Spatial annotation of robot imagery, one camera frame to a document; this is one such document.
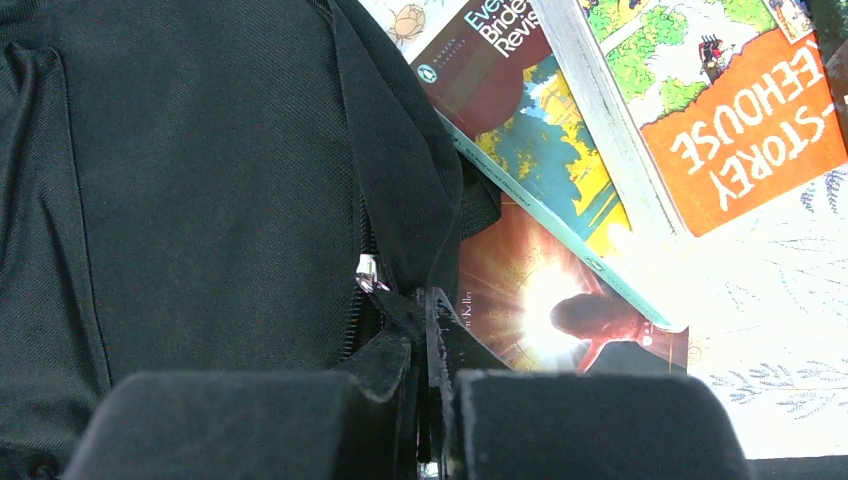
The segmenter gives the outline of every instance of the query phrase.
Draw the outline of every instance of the book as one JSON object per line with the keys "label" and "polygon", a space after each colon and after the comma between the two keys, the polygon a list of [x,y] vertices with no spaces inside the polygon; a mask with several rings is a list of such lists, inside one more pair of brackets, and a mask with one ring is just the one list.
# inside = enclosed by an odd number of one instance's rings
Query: book
{"label": "book", "polygon": [[390,37],[403,17],[391,12],[418,12],[401,48],[457,149],[658,326],[685,328],[604,261],[611,228],[657,212],[625,213],[530,4],[361,1]]}
{"label": "book", "polygon": [[534,3],[622,198],[653,194],[694,237],[848,158],[798,5]]}
{"label": "book", "polygon": [[848,3],[841,0],[796,1],[812,16],[825,75],[842,127],[842,140],[848,143]]}
{"label": "book", "polygon": [[654,326],[509,197],[459,278],[459,318],[516,370],[686,371],[688,331]]}

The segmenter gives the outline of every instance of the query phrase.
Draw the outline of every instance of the black bag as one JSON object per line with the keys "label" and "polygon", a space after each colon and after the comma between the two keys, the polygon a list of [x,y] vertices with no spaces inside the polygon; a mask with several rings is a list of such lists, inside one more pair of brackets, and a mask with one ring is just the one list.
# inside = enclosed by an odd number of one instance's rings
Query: black bag
{"label": "black bag", "polygon": [[135,372],[338,365],[382,326],[361,254],[454,298],[461,235],[497,218],[356,0],[0,20],[0,478],[61,471]]}

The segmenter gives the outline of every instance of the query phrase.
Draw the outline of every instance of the orange book cover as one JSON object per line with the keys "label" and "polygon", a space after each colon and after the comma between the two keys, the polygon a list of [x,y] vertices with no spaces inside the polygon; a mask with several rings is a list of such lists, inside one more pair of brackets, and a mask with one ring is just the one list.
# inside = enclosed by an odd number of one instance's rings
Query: orange book cover
{"label": "orange book cover", "polygon": [[797,2],[598,0],[584,10],[695,236],[848,158]]}
{"label": "orange book cover", "polygon": [[688,330],[662,331],[523,208],[463,242],[457,314],[516,370],[685,373]]}

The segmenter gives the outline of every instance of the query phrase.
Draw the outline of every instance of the stack of books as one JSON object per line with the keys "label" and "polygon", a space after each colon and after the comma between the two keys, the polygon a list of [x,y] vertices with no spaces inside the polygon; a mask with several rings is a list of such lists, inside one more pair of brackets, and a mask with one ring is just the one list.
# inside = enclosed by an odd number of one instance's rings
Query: stack of books
{"label": "stack of books", "polygon": [[815,394],[848,392],[845,2],[360,1],[504,191],[456,302],[494,353],[696,375],[731,417],[776,405],[783,434],[848,405]]}

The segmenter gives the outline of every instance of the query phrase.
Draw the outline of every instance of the metal zipper slider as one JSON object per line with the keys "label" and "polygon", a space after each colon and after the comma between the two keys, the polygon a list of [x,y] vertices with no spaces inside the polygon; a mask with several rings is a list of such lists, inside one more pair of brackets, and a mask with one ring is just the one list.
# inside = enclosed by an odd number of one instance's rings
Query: metal zipper slider
{"label": "metal zipper slider", "polygon": [[383,273],[376,255],[363,253],[359,256],[359,266],[356,267],[356,283],[365,293],[373,293],[374,290],[389,290],[389,287],[381,281]]}

